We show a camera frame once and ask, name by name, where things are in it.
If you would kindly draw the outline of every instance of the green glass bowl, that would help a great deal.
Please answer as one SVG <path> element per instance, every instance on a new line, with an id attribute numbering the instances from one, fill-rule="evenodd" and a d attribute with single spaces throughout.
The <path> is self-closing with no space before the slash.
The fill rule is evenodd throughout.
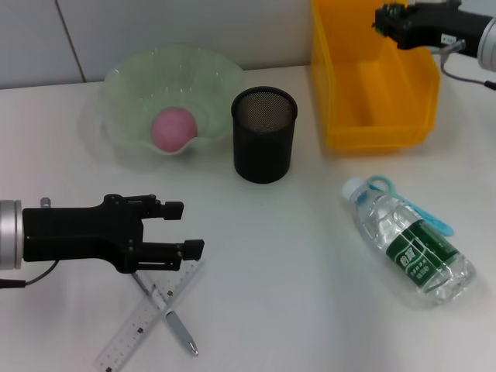
<path id="1" fill-rule="evenodd" d="M 111 70 L 100 109 L 114 144 L 174 155 L 229 135 L 231 104 L 242 90 L 243 71 L 223 55 L 171 44 L 133 55 Z M 175 153 L 162 151 L 151 138 L 153 120 L 170 107 L 187 109 L 198 125 L 198 136 Z"/>

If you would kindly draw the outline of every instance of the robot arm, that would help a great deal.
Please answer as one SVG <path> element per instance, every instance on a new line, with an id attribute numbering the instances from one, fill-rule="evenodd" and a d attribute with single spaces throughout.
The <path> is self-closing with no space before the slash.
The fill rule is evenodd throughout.
<path id="1" fill-rule="evenodd" d="M 136 270 L 179 270 L 182 260 L 200 260 L 203 240 L 184 243 L 143 242 L 142 219 L 181 219 L 181 202 L 157 200 L 155 195 L 124 198 L 106 195 L 91 208 L 22 210 L 20 201 L 0 201 L 0 269 L 19 269 L 24 261 L 97 258 L 124 274 Z M 22 287 L 0 280 L 0 288 Z"/>
<path id="2" fill-rule="evenodd" d="M 463 40 L 458 53 L 477 58 L 496 71 L 496 18 L 459 10 L 460 2 L 415 5 L 386 4 L 375 13 L 373 27 L 398 48 L 448 47 Z"/>

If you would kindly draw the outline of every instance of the white tabletop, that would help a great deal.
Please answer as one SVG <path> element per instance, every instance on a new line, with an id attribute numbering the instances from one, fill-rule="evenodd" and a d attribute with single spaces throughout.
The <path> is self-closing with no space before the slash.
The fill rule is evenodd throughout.
<path id="1" fill-rule="evenodd" d="M 450 69 L 491 77 L 474 61 Z M 181 157 L 114 151 L 96 112 L 99 83 L 0 91 L 0 195 L 37 206 L 90 206 L 105 194 L 153 193 L 185 203 L 180 222 L 147 222 L 145 238 L 204 239 L 207 260 L 177 313 L 200 357 L 159 323 L 130 371 L 491 370 L 496 344 L 496 94 L 443 79 L 438 124 L 425 144 L 388 157 L 336 158 L 320 149 L 309 70 L 246 73 L 298 102 L 293 161 L 270 185 L 244 181 L 223 141 Z M 350 176 L 386 174 L 456 230 L 479 271 L 472 291 L 426 308 L 370 253 L 339 200 Z M 29 279 L 49 263 L 2 277 Z M 98 260 L 65 261 L 25 290 L 0 291 L 0 369 L 92 371 L 141 299 L 132 280 Z"/>

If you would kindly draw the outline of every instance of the yellow storage box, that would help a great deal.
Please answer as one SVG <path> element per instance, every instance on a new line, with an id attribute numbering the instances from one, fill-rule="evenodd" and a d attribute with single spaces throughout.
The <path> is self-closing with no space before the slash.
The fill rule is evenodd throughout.
<path id="1" fill-rule="evenodd" d="M 339 152 L 421 143 L 434 128 L 439 72 L 372 28 L 383 0 L 312 0 L 312 76 L 325 144 Z"/>

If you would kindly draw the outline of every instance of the ruler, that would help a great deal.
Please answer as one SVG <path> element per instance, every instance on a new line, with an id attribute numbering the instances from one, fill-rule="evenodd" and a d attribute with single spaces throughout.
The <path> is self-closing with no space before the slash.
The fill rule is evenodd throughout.
<path id="1" fill-rule="evenodd" d="M 138 350 L 153 327 L 162 319 L 181 292 L 203 265 L 200 260 L 185 261 L 179 271 L 136 273 L 147 292 L 131 315 L 93 363 L 99 372 L 119 372 Z"/>

